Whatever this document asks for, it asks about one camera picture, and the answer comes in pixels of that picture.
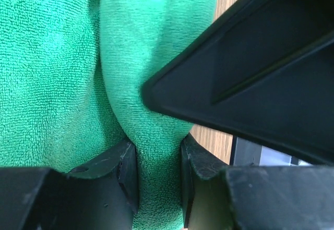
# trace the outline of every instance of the cloth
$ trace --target cloth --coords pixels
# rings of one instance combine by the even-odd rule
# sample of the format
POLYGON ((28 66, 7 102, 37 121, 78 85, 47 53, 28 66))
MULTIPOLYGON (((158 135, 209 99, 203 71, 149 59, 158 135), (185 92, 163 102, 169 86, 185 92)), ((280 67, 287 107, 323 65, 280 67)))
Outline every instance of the cloth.
POLYGON ((191 124, 140 87, 213 19, 216 0, 0 0, 0 166, 67 172, 125 134, 137 146, 133 229, 180 229, 178 145, 191 124))

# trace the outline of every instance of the wooden table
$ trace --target wooden table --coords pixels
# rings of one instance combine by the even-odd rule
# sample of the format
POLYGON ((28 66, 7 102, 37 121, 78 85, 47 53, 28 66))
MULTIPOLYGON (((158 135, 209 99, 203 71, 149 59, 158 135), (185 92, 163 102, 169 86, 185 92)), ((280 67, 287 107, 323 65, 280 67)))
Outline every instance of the wooden table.
MULTIPOLYGON (((227 10, 236 0, 217 0, 216 20, 225 10, 227 10)), ((194 138, 203 147, 217 156, 225 163, 230 162, 232 136, 213 129, 195 125, 191 130, 194 138)))

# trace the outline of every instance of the towel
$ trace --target towel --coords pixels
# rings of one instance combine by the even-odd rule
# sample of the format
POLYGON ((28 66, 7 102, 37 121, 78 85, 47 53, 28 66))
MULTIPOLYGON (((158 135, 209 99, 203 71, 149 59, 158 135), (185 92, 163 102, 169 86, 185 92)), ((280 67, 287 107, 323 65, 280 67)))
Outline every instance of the towel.
POLYGON ((212 22, 216 0, 0 0, 0 166, 68 172, 125 135, 137 146, 133 229, 180 229, 179 143, 141 85, 212 22))

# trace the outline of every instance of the wooden floor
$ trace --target wooden floor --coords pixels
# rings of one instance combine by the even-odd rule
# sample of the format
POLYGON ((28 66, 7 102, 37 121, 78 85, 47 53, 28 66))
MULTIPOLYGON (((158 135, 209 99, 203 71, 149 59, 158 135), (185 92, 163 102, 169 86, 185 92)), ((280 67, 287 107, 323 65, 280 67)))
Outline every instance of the wooden floor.
MULTIPOLYGON (((214 19, 217 19, 235 1, 236 0, 217 0, 217 7, 214 19)), ((220 158, 225 163, 230 162, 232 145, 231 135, 198 125, 195 125, 192 128, 191 133, 198 141, 198 143, 208 149, 215 156, 220 158)))

